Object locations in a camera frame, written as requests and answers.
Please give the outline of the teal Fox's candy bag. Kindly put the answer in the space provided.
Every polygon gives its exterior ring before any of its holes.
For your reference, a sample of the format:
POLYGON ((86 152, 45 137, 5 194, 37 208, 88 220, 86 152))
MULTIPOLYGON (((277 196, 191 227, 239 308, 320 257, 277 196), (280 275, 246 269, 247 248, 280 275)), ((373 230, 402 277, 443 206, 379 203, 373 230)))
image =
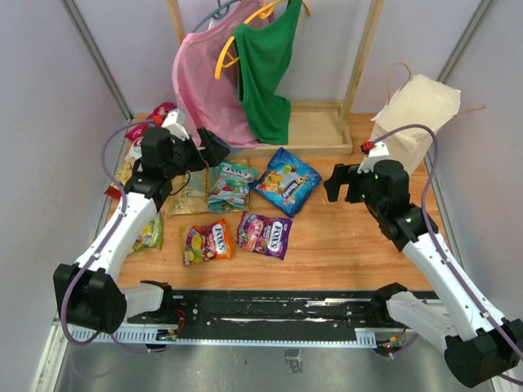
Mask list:
POLYGON ((208 196, 208 211, 213 213, 248 211, 250 185, 258 170, 235 163, 223 162, 208 196))

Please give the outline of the blue snack packet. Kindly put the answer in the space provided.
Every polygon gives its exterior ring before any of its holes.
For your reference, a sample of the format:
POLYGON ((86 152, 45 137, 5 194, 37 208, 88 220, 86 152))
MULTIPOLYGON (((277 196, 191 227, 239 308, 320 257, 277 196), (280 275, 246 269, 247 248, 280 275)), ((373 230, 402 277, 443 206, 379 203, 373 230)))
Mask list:
POLYGON ((321 181, 320 174, 313 167, 279 148, 260 178, 249 186, 292 218, 301 211, 321 181))

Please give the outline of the teal chips snack bag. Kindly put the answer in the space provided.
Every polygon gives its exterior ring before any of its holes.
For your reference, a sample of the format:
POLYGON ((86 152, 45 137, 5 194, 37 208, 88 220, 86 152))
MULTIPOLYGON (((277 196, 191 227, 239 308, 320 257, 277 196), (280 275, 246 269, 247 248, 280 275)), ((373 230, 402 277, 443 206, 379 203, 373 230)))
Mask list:
POLYGON ((217 173, 216 167, 190 172, 172 180, 172 192, 163 205, 168 217, 200 214, 208 211, 208 197, 217 173))

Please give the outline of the pink REAL snack bag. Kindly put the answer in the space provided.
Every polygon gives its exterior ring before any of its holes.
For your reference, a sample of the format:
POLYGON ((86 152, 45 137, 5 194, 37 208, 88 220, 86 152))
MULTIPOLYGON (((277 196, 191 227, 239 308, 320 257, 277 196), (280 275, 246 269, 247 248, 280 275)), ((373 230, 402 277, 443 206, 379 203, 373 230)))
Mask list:
MULTIPOLYGON (((155 119, 156 117, 158 116, 161 116, 162 119, 165 119, 167 117, 167 114, 176 109, 177 106, 172 103, 172 102, 163 102, 161 105, 157 106, 150 114, 148 114, 147 116, 145 115, 139 115, 137 118, 136 118, 136 121, 139 122, 139 121, 145 121, 145 120, 150 120, 150 119, 155 119)), ((131 130, 127 131, 125 137, 129 140, 129 141, 135 141, 141 137, 143 137, 143 135, 145 134, 145 132, 150 128, 152 127, 152 125, 150 123, 144 123, 144 124, 139 124, 139 125, 136 125, 134 126, 131 130)))

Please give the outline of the red Chulpi snack bag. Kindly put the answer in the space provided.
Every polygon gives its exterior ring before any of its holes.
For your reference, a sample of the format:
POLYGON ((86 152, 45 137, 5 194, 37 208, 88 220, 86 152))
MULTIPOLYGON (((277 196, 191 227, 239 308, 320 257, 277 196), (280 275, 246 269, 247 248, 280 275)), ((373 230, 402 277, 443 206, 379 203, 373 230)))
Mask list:
MULTIPOLYGON (((141 142, 143 141, 143 138, 140 137, 136 140, 134 140, 129 147, 129 150, 127 151, 127 154, 123 160, 123 163, 121 167, 119 168, 118 172, 115 175, 115 179, 118 184, 121 186, 125 186, 127 181, 132 176, 132 170, 135 164, 135 161, 137 159, 141 158, 141 142)), ((111 182, 110 185, 105 190, 104 194, 106 196, 109 196, 111 198, 120 199, 121 192, 118 188, 118 186, 111 182)))

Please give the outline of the purple snack packet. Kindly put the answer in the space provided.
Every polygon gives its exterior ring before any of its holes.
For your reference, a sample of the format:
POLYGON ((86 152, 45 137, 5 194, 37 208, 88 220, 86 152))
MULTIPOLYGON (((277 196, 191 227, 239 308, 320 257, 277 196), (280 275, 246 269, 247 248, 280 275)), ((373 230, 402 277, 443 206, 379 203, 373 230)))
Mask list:
POLYGON ((265 256, 285 258, 293 221, 244 212, 237 228, 240 248, 265 256))

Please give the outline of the orange candy bag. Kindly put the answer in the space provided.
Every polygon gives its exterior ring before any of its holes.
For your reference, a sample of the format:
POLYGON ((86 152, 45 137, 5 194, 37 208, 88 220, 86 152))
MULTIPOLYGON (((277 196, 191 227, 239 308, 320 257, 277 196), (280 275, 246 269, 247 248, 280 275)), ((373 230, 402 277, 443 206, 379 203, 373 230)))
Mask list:
POLYGON ((232 259, 235 254, 234 241, 225 219, 208 225, 183 225, 180 240, 183 266, 232 259))

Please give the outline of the green Fox's candy bag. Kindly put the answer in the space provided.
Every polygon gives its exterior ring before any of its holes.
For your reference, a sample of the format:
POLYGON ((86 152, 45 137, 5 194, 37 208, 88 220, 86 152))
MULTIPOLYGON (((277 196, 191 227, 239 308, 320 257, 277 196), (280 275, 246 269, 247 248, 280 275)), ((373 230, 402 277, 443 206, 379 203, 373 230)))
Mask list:
POLYGON ((128 255, 146 248, 156 248, 161 250, 163 248, 163 227, 163 213, 158 212, 155 218, 152 219, 141 231, 137 240, 133 243, 128 252, 128 255))

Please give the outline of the beige paper bag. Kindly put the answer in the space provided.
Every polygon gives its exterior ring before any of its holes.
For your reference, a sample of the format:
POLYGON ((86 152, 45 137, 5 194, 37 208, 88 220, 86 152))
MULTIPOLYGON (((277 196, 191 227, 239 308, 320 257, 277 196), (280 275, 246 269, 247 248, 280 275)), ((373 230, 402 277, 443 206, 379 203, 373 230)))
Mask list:
POLYGON ((462 109, 461 102, 462 92, 459 89, 423 74, 410 74, 402 88, 387 92, 387 103, 373 118, 370 138, 375 140, 398 127, 415 125, 416 127, 388 136, 383 141, 390 157, 401 162, 404 169, 411 174, 422 163, 432 144, 428 132, 417 125, 429 127, 437 133, 456 116, 485 107, 477 105, 462 109))

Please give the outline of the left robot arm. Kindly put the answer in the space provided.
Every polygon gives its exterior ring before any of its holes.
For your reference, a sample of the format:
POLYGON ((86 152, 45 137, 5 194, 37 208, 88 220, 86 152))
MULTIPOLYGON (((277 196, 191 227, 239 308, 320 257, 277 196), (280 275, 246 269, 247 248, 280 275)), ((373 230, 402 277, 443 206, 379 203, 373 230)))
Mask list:
POLYGON ((229 155, 229 148, 209 131, 200 128, 198 133, 200 145, 185 131, 152 127, 145 133, 141 157, 121 187, 109 222, 73 264, 61 264, 53 274, 63 328, 74 325, 112 334, 127 319, 145 312, 157 323, 173 317, 175 303, 166 297, 168 285, 143 281, 120 288, 116 282, 132 245, 171 195, 172 180, 216 167, 229 155))

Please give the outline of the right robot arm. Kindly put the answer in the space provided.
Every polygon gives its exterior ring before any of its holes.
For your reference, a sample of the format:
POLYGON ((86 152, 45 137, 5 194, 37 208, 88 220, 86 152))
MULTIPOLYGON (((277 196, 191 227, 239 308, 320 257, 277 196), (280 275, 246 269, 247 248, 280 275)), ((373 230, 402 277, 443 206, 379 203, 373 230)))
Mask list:
POLYGON ((522 361, 522 321, 509 320, 477 288, 455 260, 425 210, 410 201, 409 174, 385 159, 370 171, 337 164, 324 182, 330 202, 347 185, 346 201, 364 203, 383 235, 422 272, 444 310, 431 308, 392 283, 375 292, 371 319, 381 327, 398 322, 436 347, 453 376, 472 388, 504 377, 522 361))

